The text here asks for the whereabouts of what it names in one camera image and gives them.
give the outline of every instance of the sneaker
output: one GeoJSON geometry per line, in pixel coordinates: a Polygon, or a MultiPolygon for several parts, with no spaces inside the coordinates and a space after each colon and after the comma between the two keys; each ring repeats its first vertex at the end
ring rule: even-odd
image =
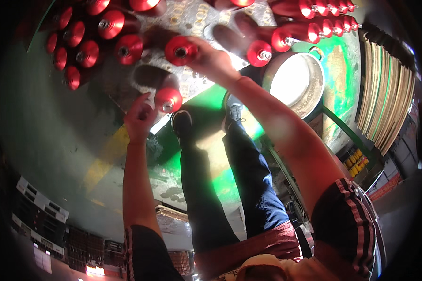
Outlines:
{"type": "Polygon", "coordinates": [[[174,133],[177,136],[178,143],[190,139],[191,128],[192,128],[192,117],[191,114],[186,110],[178,110],[174,113],[170,120],[170,124],[174,129],[174,133]]]}
{"type": "Polygon", "coordinates": [[[224,106],[226,110],[222,130],[226,133],[233,122],[243,121],[241,118],[243,104],[237,97],[227,92],[224,97],[224,106]]]}

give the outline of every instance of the red thread spool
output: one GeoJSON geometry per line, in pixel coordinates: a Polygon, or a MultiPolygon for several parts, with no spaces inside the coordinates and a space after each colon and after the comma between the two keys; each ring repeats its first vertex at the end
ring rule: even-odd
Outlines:
{"type": "Polygon", "coordinates": [[[331,20],[334,29],[333,29],[333,34],[336,35],[337,37],[341,37],[344,34],[344,24],[343,22],[339,19],[339,18],[335,18],[334,20],[331,20]]]}
{"type": "Polygon", "coordinates": [[[104,39],[112,39],[118,34],[137,33],[141,23],[137,18],[118,10],[106,12],[98,23],[98,33],[104,39]]]}
{"type": "Polygon", "coordinates": [[[347,3],[346,0],[339,0],[339,11],[343,14],[347,14],[347,12],[349,11],[349,8],[347,7],[347,3]]]}
{"type": "Polygon", "coordinates": [[[344,32],[346,33],[350,32],[352,28],[351,19],[350,19],[351,17],[344,15],[340,18],[341,18],[341,21],[343,22],[344,32]]]}
{"type": "Polygon", "coordinates": [[[62,10],[62,12],[55,16],[55,22],[57,29],[62,30],[68,26],[69,22],[71,21],[73,14],[73,8],[72,6],[67,6],[62,10]]]}
{"type": "Polygon", "coordinates": [[[45,50],[47,53],[53,53],[56,48],[56,44],[58,41],[58,34],[56,32],[52,32],[47,37],[47,42],[45,43],[45,50]]]}
{"type": "Polygon", "coordinates": [[[333,35],[334,26],[333,26],[333,22],[330,19],[323,18],[323,17],[316,17],[313,19],[313,22],[319,25],[323,36],[330,38],[333,35]]]}
{"type": "Polygon", "coordinates": [[[362,27],[352,16],[344,15],[341,19],[344,24],[344,30],[349,32],[350,30],[357,31],[358,28],[362,27]]]}
{"type": "Polygon", "coordinates": [[[63,33],[62,38],[67,42],[69,47],[75,48],[83,40],[84,31],[84,23],[82,21],[76,21],[63,33]]]}
{"type": "Polygon", "coordinates": [[[255,2],[255,0],[230,0],[231,3],[235,4],[237,7],[248,7],[255,2]]]}
{"type": "Polygon", "coordinates": [[[171,64],[186,65],[197,57],[198,47],[184,36],[175,36],[167,43],[164,54],[171,64]]]}
{"type": "Polygon", "coordinates": [[[280,53],[288,51],[295,43],[291,33],[284,26],[258,26],[256,30],[259,39],[270,42],[280,53]]]}
{"type": "Polygon", "coordinates": [[[63,83],[69,88],[69,90],[75,91],[80,86],[87,83],[90,80],[90,77],[90,68],[81,69],[75,66],[68,66],[64,72],[63,83]]]}
{"type": "Polygon", "coordinates": [[[255,40],[248,46],[246,56],[254,67],[263,67],[272,59],[272,48],[267,42],[255,40]]]}
{"type": "Polygon", "coordinates": [[[330,9],[327,0],[313,0],[313,4],[317,6],[317,12],[325,17],[328,15],[330,9]]]}
{"type": "Polygon", "coordinates": [[[162,16],[167,9],[166,0],[129,0],[133,10],[150,17],[162,16]]]}
{"type": "Polygon", "coordinates": [[[63,70],[68,63],[68,52],[66,48],[59,47],[53,53],[53,66],[56,70],[63,70]]]}
{"type": "Polygon", "coordinates": [[[314,18],[318,7],[310,0],[277,0],[270,3],[274,14],[289,18],[314,18]]]}
{"type": "Polygon", "coordinates": [[[105,48],[99,47],[94,40],[86,40],[79,45],[76,61],[84,68],[90,68],[103,62],[106,56],[105,48]]]}
{"type": "Polygon", "coordinates": [[[110,4],[111,0],[86,0],[86,13],[91,16],[95,16],[103,12],[105,9],[110,6],[116,6],[121,3],[120,0],[113,0],[113,4],[110,4]]]}
{"type": "Polygon", "coordinates": [[[155,106],[164,113],[178,111],[183,103],[180,92],[172,87],[164,87],[155,94],[155,106]]]}
{"type": "Polygon", "coordinates": [[[357,6],[350,0],[346,0],[346,6],[349,10],[349,12],[353,12],[355,8],[357,8],[357,6]]]}
{"type": "Polygon", "coordinates": [[[363,25],[358,23],[354,17],[351,17],[351,24],[352,24],[352,30],[353,31],[358,31],[358,28],[363,28],[363,25]]]}
{"type": "Polygon", "coordinates": [[[322,31],[319,25],[314,22],[289,22],[284,27],[287,28],[295,39],[313,44],[320,41],[322,31]]]}
{"type": "Polygon", "coordinates": [[[327,7],[330,11],[330,13],[337,17],[339,16],[339,2],[338,0],[328,0],[327,7]]]}
{"type": "Polygon", "coordinates": [[[141,59],[143,43],[136,34],[122,36],[116,44],[114,55],[121,64],[134,64],[141,59]]]}

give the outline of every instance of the fluorescent light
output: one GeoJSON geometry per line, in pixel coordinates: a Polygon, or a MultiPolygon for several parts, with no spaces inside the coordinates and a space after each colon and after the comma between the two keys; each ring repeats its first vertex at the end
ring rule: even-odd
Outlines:
{"type": "Polygon", "coordinates": [[[101,267],[98,267],[98,266],[89,267],[89,266],[86,265],[86,272],[87,273],[94,273],[94,274],[97,274],[97,275],[105,275],[105,270],[101,267]]]}

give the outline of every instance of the finger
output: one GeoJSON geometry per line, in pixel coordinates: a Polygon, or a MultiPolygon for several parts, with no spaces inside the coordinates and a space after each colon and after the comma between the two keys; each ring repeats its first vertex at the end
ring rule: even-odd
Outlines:
{"type": "Polygon", "coordinates": [[[203,49],[203,50],[213,50],[214,48],[211,47],[211,45],[208,44],[208,42],[204,41],[203,39],[200,39],[198,37],[194,37],[194,36],[187,36],[186,39],[197,45],[198,48],[203,49]]]}
{"type": "Polygon", "coordinates": [[[138,114],[138,120],[145,121],[148,115],[153,111],[150,104],[143,103],[141,104],[141,111],[138,114]]]}
{"type": "Polygon", "coordinates": [[[138,98],[136,98],[133,104],[131,105],[131,108],[127,112],[127,115],[131,118],[138,119],[139,114],[141,112],[141,105],[149,96],[150,96],[150,92],[147,92],[147,93],[142,94],[138,98]]]}
{"type": "Polygon", "coordinates": [[[156,117],[158,116],[158,108],[152,109],[146,119],[145,122],[149,125],[149,129],[150,127],[153,125],[153,123],[155,122],[156,117]]]}

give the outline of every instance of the striped sleeve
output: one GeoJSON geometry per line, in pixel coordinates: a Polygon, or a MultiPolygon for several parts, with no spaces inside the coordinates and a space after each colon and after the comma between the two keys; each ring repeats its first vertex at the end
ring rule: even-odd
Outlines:
{"type": "Polygon", "coordinates": [[[163,239],[152,229],[132,225],[125,229],[124,264],[128,281],[183,281],[163,239]]]}
{"type": "Polygon", "coordinates": [[[370,214],[348,180],[338,179],[322,194],[313,210],[312,225],[316,240],[315,253],[320,262],[328,263],[317,254],[322,253],[318,249],[318,242],[324,242],[321,244],[334,249],[338,258],[350,264],[359,277],[370,277],[375,228],[370,214]]]}

